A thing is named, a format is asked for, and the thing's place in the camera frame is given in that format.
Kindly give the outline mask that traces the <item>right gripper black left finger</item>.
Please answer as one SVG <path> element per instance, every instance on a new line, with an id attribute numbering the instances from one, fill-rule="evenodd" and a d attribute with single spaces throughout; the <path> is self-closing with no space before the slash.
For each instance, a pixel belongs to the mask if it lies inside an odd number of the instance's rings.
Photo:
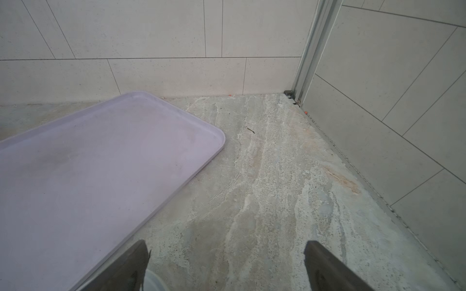
<path id="1" fill-rule="evenodd" d="M 142 291 L 149 258 L 146 242 L 139 240 L 81 290 Z"/>

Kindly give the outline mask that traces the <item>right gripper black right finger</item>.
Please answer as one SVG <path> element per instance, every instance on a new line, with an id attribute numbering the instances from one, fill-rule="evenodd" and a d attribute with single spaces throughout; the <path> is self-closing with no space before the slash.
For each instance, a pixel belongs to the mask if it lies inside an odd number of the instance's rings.
<path id="1" fill-rule="evenodd" d="M 308 241 L 305 267 L 312 291 L 374 291 L 318 241 Z"/>

